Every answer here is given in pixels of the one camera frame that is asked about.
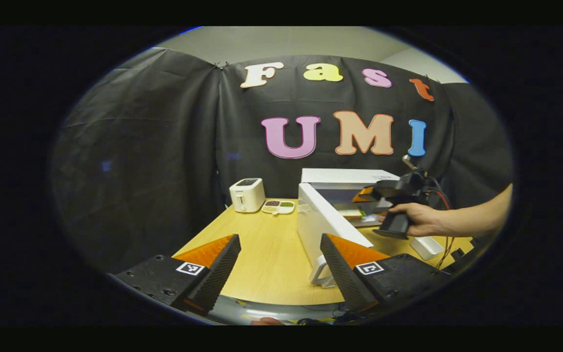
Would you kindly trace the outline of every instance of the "toaster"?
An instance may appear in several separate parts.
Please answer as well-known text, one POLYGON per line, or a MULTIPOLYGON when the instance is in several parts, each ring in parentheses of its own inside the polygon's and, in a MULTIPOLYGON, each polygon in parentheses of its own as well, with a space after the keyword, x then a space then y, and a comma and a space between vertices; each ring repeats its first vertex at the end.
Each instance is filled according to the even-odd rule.
POLYGON ((256 212, 266 200, 264 183, 261 178, 244 178, 230 187, 230 196, 237 212, 256 212))

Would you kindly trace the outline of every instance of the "hand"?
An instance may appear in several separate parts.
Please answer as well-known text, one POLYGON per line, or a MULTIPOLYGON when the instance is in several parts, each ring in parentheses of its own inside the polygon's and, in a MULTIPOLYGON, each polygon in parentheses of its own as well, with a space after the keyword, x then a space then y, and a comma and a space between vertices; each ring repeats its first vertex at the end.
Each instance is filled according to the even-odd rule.
POLYGON ((407 236, 421 238, 424 236, 449 236, 449 231, 445 225, 445 210, 436 210, 419 203, 403 203, 390 208, 384 212, 407 214, 410 218, 410 226, 407 229, 407 236))
POLYGON ((254 320, 251 325, 286 325, 281 321, 273 318, 260 318, 260 321, 254 320))

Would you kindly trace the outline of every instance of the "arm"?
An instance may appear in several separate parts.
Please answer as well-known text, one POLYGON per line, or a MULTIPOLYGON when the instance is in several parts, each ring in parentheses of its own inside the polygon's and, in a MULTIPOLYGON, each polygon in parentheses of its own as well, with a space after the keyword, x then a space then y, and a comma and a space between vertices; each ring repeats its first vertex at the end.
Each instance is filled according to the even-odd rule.
POLYGON ((498 196, 474 207, 436 210, 418 203, 404 203, 389 212, 405 212, 411 220, 407 234, 413 237, 480 237, 497 233, 509 213, 512 184, 498 196))

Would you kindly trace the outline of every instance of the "ceiling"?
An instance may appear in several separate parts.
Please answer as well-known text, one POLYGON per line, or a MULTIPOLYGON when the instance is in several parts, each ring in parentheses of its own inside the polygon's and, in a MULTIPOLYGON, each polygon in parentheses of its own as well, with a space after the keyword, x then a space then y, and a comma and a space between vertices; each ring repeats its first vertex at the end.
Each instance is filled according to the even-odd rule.
POLYGON ((285 55, 324 54, 381 62, 410 46, 368 27, 197 27, 162 42, 210 63, 238 63, 285 55))

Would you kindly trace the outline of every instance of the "table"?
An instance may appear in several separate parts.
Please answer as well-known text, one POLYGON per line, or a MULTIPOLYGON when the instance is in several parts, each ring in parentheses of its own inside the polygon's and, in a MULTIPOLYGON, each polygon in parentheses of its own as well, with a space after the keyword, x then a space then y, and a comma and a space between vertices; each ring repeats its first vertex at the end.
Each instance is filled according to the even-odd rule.
MULTIPOLYGON (((272 305, 343 302, 344 297, 338 287, 323 289, 308 281, 311 265, 297 233, 297 199, 284 200, 295 203, 295 210, 291 214, 273 216, 261 210, 250 214, 239 213, 230 206, 173 256, 230 234, 239 234, 242 250, 221 291, 223 296, 272 305)), ((374 234, 373 229, 375 227, 358 229, 373 243, 373 249, 389 256, 408 253, 420 259, 409 245, 411 239, 383 238, 374 234)), ((446 238, 434 239, 445 247, 446 238)), ((464 253, 469 252, 473 248, 471 238, 456 238, 452 252, 458 248, 464 253)), ((440 257, 438 255, 426 263, 435 266, 440 257)), ((453 262, 449 255, 441 267, 445 268, 453 262)))

